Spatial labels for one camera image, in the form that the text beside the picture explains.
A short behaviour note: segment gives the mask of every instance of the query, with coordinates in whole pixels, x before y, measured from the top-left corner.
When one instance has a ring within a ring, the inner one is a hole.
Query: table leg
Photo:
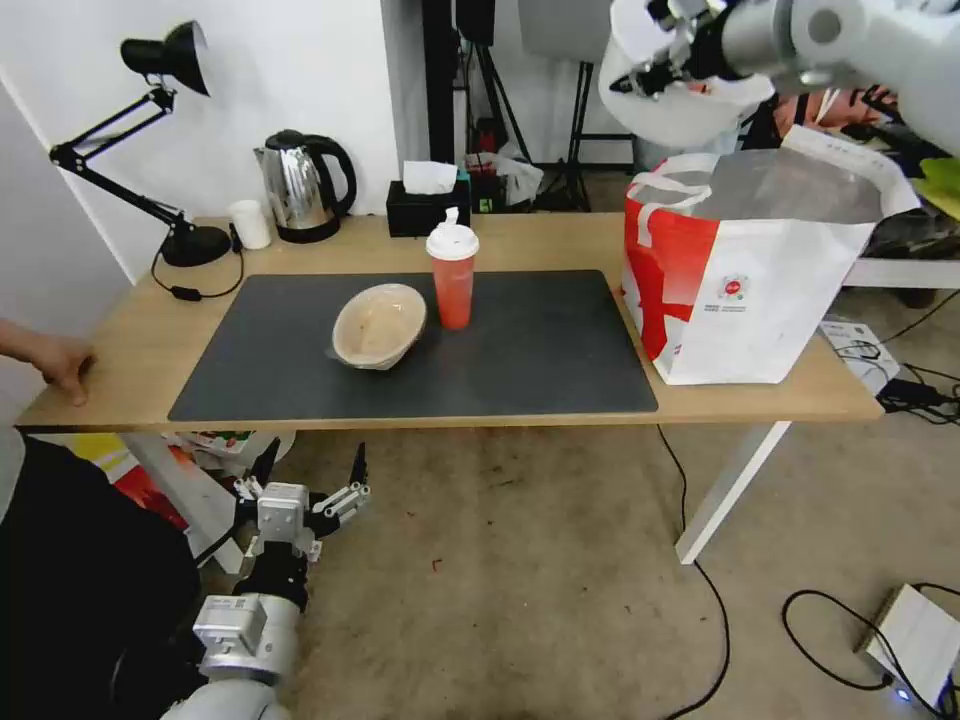
[[[233,496],[213,479],[196,468],[205,481],[189,477],[167,447],[167,441],[157,433],[122,433],[123,442],[143,465],[150,479],[167,496],[177,512],[193,532],[201,538],[200,547],[209,547],[233,525],[235,501]],[[213,555],[224,572],[240,572],[243,553],[228,540]]]
[[[727,461],[720,477],[697,508],[697,514],[677,541],[677,555],[680,556],[682,564],[690,565],[697,559],[697,555],[720,527],[720,523],[789,427],[788,421],[781,420],[750,430],[746,439]]]

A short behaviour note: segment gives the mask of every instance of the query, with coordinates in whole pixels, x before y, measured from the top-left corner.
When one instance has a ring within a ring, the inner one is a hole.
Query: human hand
[[[73,405],[87,401],[81,377],[95,360],[93,347],[76,338],[58,335],[37,335],[31,343],[30,363],[50,385],[66,393]]]

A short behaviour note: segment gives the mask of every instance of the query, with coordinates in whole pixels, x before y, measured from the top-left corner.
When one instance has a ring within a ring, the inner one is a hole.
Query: shopping bag
[[[627,189],[624,301],[670,385],[781,382],[876,224],[919,206],[889,159],[795,127]]]

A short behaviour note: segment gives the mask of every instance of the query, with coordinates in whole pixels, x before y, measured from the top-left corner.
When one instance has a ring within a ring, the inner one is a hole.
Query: black tissue box
[[[387,225],[390,237],[426,236],[447,217],[447,208],[460,210],[457,222],[470,227],[470,181],[457,180],[446,195],[409,195],[403,183],[394,180],[387,194]]]

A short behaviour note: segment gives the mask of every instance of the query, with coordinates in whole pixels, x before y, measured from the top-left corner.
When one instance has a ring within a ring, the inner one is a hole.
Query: black desk lamp
[[[203,31],[196,22],[178,25],[163,41],[124,40],[120,57],[124,64],[143,75],[152,90],[142,98],[111,115],[73,140],[57,145],[50,151],[54,165],[79,175],[84,180],[103,188],[111,195],[134,205],[169,226],[160,252],[168,265],[193,267],[216,260],[230,250],[230,238],[220,228],[196,226],[184,217],[184,211],[171,205],[151,200],[128,190],[110,178],[91,170],[87,162],[117,143],[125,140],[160,118],[173,112],[175,90],[164,85],[163,77],[172,75],[194,92],[209,95],[200,72],[198,50],[206,49]],[[93,137],[135,110],[153,103],[159,111],[131,128],[101,137]],[[81,148],[90,148],[81,152]]]

